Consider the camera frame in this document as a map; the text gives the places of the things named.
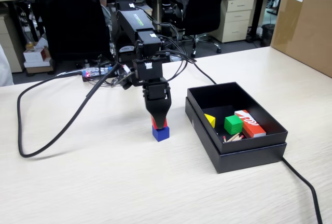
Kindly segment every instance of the green cube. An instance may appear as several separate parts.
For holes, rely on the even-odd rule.
[[[230,134],[242,132],[243,121],[236,115],[225,118],[224,128]]]

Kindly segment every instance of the blue cube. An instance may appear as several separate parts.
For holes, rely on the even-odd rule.
[[[152,135],[158,142],[163,141],[170,137],[170,128],[164,127],[163,129],[155,129],[154,126],[152,126]]]

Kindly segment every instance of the white shirt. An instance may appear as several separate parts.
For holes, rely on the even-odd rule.
[[[0,87],[14,85],[8,60],[0,45]]]

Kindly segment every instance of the office chair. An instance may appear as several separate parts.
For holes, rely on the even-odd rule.
[[[35,0],[54,60],[112,58],[99,0]]]
[[[217,47],[217,53],[221,53],[220,45],[211,38],[202,39],[203,33],[208,33],[219,28],[220,7],[222,0],[176,0],[175,14],[171,17],[171,23],[179,29],[184,29],[182,41],[192,41],[191,57],[196,56],[198,42],[213,43]],[[185,36],[193,36],[190,40],[184,40]]]

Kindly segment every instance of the red and white package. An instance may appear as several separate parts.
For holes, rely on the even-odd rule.
[[[266,135],[263,128],[246,110],[236,111],[234,114],[243,121],[242,132],[247,138],[262,137]]]

